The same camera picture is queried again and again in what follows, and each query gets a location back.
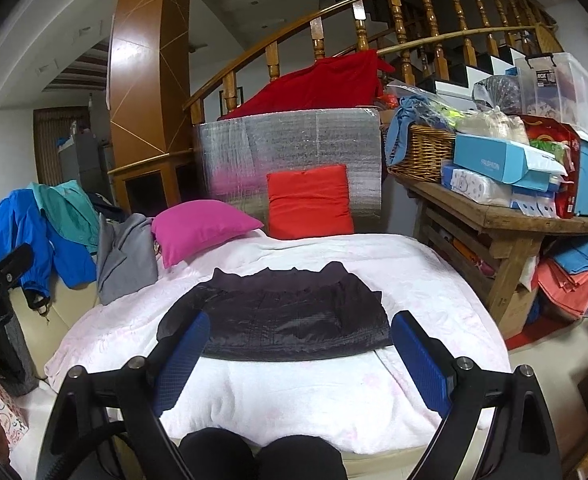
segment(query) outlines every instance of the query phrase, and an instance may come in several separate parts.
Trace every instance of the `red pillow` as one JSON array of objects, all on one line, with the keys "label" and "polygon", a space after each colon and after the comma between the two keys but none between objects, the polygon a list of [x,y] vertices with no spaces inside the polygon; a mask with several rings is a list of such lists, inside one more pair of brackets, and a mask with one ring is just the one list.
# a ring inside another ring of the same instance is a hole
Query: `red pillow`
[{"label": "red pillow", "polygon": [[344,164],[267,175],[269,236],[297,240],[354,234]]}]

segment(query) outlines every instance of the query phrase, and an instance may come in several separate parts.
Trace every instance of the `pink pillow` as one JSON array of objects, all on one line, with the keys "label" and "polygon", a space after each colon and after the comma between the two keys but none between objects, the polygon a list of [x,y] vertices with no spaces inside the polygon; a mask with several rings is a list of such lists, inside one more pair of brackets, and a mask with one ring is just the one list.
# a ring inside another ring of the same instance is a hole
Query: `pink pillow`
[{"label": "pink pillow", "polygon": [[183,202],[152,221],[165,269],[203,249],[263,227],[256,218],[218,200]]}]

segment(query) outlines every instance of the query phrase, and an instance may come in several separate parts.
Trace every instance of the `screw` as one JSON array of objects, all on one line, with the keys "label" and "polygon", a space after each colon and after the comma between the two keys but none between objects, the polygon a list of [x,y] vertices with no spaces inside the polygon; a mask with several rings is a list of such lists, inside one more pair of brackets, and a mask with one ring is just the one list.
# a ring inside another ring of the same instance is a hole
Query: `screw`
[{"label": "screw", "polygon": [[529,365],[520,365],[518,367],[518,371],[522,373],[525,377],[533,377],[534,376],[534,369]]},{"label": "screw", "polygon": [[456,359],[456,365],[462,370],[471,370],[474,368],[474,361],[469,359],[469,357],[459,357]]},{"label": "screw", "polygon": [[137,355],[136,357],[132,357],[132,359],[128,361],[128,367],[132,370],[138,370],[139,368],[145,366],[145,362],[146,361],[144,357]]},{"label": "screw", "polygon": [[71,379],[77,379],[85,373],[85,368],[81,365],[72,366],[69,368],[68,376]]}]

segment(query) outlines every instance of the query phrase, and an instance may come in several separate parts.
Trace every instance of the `white blanket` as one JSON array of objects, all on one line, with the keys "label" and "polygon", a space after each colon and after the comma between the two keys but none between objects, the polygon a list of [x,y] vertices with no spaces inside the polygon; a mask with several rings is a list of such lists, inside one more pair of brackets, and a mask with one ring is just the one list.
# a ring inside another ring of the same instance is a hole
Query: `white blanket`
[{"label": "white blanket", "polygon": [[[181,262],[159,281],[97,306],[69,331],[46,365],[55,390],[66,372],[120,368],[156,344],[158,322],[174,301],[215,267],[240,275],[320,270],[338,260],[372,290],[382,290],[389,319],[410,310],[428,335],[486,370],[509,372],[507,349],[465,281],[436,253],[399,235],[348,235],[281,241],[253,232]],[[425,407],[394,347],[331,360],[288,363],[201,358],[173,410],[161,421],[169,436],[226,428],[265,446],[290,434],[320,436],[343,451],[373,454],[423,446],[440,423]],[[481,417],[479,426],[487,425]]]}]

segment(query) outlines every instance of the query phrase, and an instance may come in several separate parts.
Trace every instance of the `wicker basket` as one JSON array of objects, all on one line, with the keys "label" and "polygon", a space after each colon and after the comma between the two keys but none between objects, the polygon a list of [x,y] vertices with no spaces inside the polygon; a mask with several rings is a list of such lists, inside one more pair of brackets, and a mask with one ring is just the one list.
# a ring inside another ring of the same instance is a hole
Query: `wicker basket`
[{"label": "wicker basket", "polygon": [[412,124],[409,137],[405,158],[387,171],[414,180],[440,182],[440,161],[453,157],[456,134]]}]

